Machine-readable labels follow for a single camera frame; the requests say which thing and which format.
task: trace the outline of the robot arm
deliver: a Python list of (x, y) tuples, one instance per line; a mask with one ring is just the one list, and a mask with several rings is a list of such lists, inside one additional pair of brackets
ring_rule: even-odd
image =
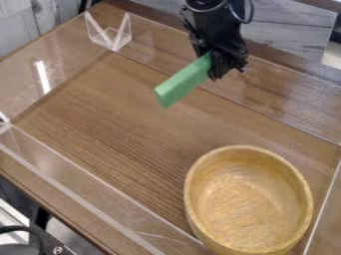
[(186, 0), (181, 10), (183, 24), (189, 29), (190, 40), (197, 55), (210, 52), (211, 69), (209, 76), (221, 79), (231, 70), (245, 71), (247, 66), (247, 49), (239, 34), (241, 24), (247, 24), (253, 18), (253, 3), (250, 15), (245, 19), (243, 0)]

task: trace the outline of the wooden bowl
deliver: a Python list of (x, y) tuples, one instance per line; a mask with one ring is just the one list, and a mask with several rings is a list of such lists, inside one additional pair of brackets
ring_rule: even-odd
[(215, 254), (285, 254), (309, 227), (313, 198), (296, 167), (253, 146), (227, 146), (194, 164), (185, 183), (191, 230)]

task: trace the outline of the acrylic corner bracket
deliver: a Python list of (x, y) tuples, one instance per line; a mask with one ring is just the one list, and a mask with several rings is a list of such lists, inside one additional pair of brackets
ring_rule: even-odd
[(124, 15), (119, 30), (111, 27), (103, 30), (90, 12), (86, 12), (84, 17), (90, 39), (95, 44), (103, 46), (114, 52), (118, 52), (122, 47), (124, 47), (132, 41), (130, 13), (126, 13)]

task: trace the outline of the green block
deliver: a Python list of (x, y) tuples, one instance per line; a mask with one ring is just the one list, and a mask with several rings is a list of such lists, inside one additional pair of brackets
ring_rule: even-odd
[(206, 53), (155, 88), (158, 101), (165, 108), (183, 99), (209, 79), (210, 67), (210, 53)]

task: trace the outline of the bowl rim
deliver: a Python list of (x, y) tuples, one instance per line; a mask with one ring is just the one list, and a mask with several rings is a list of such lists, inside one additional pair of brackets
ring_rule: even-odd
[[(297, 231), (294, 232), (293, 236), (290, 237), (290, 239), (272, 247), (261, 247), (261, 248), (249, 248), (249, 247), (241, 247), (241, 246), (235, 246), (233, 245), (230, 242), (226, 242), (223, 240), (221, 240), (221, 238), (217, 238), (214, 235), (211, 235), (211, 232), (207, 230), (209, 228), (206, 228), (206, 226), (201, 223), (195, 211), (193, 209), (191, 206), (191, 200), (190, 200), (190, 188), (191, 188), (191, 180), (193, 180), (193, 176), (194, 176), (194, 172), (195, 169), (198, 167), (199, 164), (202, 164), (202, 162), (210, 158), (213, 155), (215, 155), (217, 153), (222, 152), (222, 151), (227, 151), (227, 150), (235, 150), (235, 149), (245, 149), (245, 150), (253, 150), (261, 153), (265, 153), (268, 155), (270, 155), (273, 158), (276, 158), (278, 161), (281, 161), (292, 170), (292, 172), (294, 173), (294, 177), (297, 178), (298, 182), (301, 183), (302, 186), (302, 190), (304, 190), (304, 195), (305, 195), (305, 199), (306, 199), (306, 207), (305, 207), (305, 216), (304, 216), (304, 220), (301, 223), (300, 228), (297, 229)], [(209, 153), (206, 153), (194, 163), (194, 165), (191, 166), (187, 176), (186, 176), (186, 180), (185, 180), (185, 188), (183, 188), (183, 202), (185, 202), (185, 210), (186, 210), (186, 216), (190, 218), (193, 224), (195, 225), (195, 227), (198, 228), (198, 230), (201, 231), (201, 233), (209, 238), (209, 240), (215, 243), (218, 246), (222, 246), (223, 248), (235, 251), (235, 252), (241, 252), (245, 254), (264, 254), (264, 253), (273, 253), (276, 251), (281, 251), (285, 250), (288, 248), (290, 248), (302, 238), (309, 225), (312, 223), (312, 219), (313, 219), (313, 195), (312, 195), (312, 190), (308, 184), (308, 181), (304, 177), (304, 175), (301, 174), (300, 170), (294, 167), (294, 165), (284, 158), (281, 157), (278, 154), (276, 154), (274, 152), (257, 147), (257, 146), (251, 146), (251, 145), (230, 145), (230, 146), (225, 146), (221, 148), (214, 149), (213, 151), (210, 151)]]

